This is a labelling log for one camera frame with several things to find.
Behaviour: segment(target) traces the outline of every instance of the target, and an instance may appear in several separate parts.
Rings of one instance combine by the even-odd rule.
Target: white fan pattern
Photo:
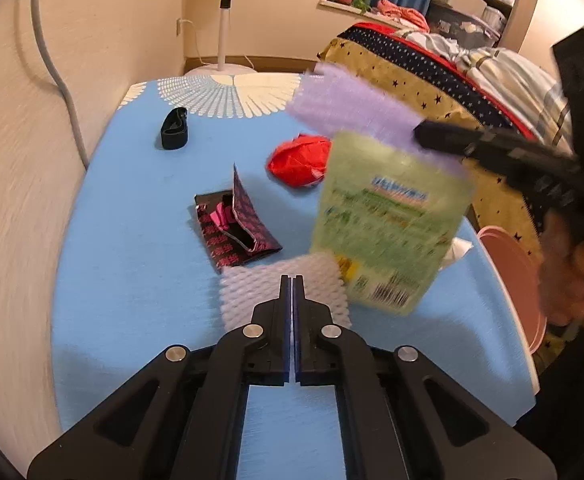
[[[118,110],[120,110],[126,104],[134,101],[134,99],[136,99],[140,94],[143,93],[146,86],[147,83],[137,83],[135,85],[130,86],[129,90],[127,91],[127,94],[125,94],[125,97],[123,97],[121,104],[118,105]]]
[[[184,75],[159,79],[159,95],[172,106],[218,118],[252,118],[285,110],[298,74]]]

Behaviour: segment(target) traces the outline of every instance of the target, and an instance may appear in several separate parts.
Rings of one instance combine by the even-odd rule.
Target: human hand
[[[584,326],[584,243],[573,248],[565,220],[550,211],[541,248],[544,258],[539,272],[541,310],[552,324],[565,326],[579,319]]]

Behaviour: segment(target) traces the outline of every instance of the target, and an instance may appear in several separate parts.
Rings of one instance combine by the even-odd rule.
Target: triangular cutout
[[[436,381],[425,380],[425,389],[432,399],[452,446],[465,446],[475,438],[488,433],[487,423]]]
[[[141,389],[101,420],[96,425],[96,432],[113,440],[119,446],[131,446],[158,388],[159,382],[156,379],[146,382]]]

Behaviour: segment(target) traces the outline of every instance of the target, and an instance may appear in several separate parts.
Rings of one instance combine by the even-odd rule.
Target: window sill
[[[319,0],[320,7],[326,7],[326,10],[338,10],[341,12],[348,12],[349,14],[353,14],[361,18],[361,20],[371,20],[372,22],[376,23],[383,23],[384,25],[389,25],[390,27],[399,29],[404,28],[403,25],[400,23],[396,23],[394,20],[390,18],[386,18],[380,14],[373,14],[372,12],[365,12],[361,14],[361,11],[355,7],[350,7],[349,5],[338,4],[336,2],[330,2],[328,0]]]

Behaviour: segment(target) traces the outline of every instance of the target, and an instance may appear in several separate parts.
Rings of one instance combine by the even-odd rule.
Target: baseboard
[[[208,56],[203,57],[204,63],[215,63],[216,57]],[[290,57],[270,57],[270,56],[249,56],[251,62],[254,63],[254,68],[257,72],[294,72],[301,73],[307,70],[313,71],[316,61],[310,61],[308,59],[293,59]],[[244,56],[228,56],[228,63],[234,63],[238,65],[250,66],[247,59]],[[189,57],[185,61],[185,72],[198,68],[201,66],[201,62],[198,57]]]

